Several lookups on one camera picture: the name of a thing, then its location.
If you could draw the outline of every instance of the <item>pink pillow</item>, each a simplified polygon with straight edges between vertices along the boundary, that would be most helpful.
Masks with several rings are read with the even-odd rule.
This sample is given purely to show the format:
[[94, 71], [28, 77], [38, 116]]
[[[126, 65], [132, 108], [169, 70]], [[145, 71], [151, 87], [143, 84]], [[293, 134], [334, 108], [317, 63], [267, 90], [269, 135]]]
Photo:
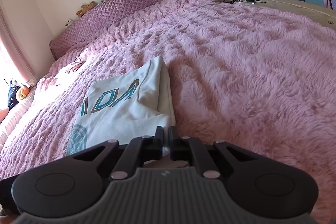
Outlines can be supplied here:
[[135, 11], [163, 0], [106, 0], [72, 23], [49, 46], [55, 60], [63, 56], [70, 47], [82, 42], [104, 27], [132, 15]]

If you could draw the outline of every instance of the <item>orange stuffed toy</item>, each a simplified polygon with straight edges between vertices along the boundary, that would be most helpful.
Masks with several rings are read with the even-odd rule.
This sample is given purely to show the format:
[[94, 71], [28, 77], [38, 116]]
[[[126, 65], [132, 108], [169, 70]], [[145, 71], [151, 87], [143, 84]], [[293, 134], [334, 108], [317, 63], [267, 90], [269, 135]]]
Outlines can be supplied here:
[[76, 15], [78, 15], [79, 18], [81, 18], [83, 15], [85, 15], [88, 11], [90, 11], [93, 7], [95, 7], [96, 4], [94, 1], [90, 2], [88, 5], [82, 5], [81, 10], [77, 11]]
[[26, 86], [22, 86], [21, 88], [18, 89], [18, 91], [16, 92], [16, 99], [18, 101], [23, 100], [24, 98], [27, 97], [27, 95], [29, 94], [29, 88]]

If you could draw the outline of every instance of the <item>white sheer curtain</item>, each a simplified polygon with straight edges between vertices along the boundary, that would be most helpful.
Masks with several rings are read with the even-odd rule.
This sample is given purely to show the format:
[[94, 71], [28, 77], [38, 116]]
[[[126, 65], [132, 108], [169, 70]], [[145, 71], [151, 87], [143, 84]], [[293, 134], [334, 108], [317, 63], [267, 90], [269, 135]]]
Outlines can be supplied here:
[[15, 41], [0, 7], [0, 69], [6, 69], [21, 85], [30, 86], [35, 73]]

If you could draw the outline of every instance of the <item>pink faux fur blanket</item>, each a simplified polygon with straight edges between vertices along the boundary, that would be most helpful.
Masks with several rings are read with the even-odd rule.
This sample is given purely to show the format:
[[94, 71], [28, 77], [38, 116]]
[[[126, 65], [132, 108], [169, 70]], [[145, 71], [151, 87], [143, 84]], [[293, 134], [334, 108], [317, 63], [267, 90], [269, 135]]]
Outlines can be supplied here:
[[[2, 178], [64, 156], [94, 80], [158, 55], [170, 74], [181, 135], [216, 139], [296, 166], [317, 181], [312, 212], [336, 219], [336, 32], [307, 17], [212, 0], [164, 0], [77, 44], [38, 83], [1, 151]], [[56, 74], [86, 60], [71, 79]]]

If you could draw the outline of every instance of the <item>white t-shirt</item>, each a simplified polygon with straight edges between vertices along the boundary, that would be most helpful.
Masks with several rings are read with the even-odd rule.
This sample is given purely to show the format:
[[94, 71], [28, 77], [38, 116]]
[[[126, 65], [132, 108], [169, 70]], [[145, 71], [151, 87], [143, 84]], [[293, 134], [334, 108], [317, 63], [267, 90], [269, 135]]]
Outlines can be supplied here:
[[175, 125], [168, 69], [161, 56], [141, 68], [91, 84], [75, 121], [67, 155], [106, 140], [128, 144]]

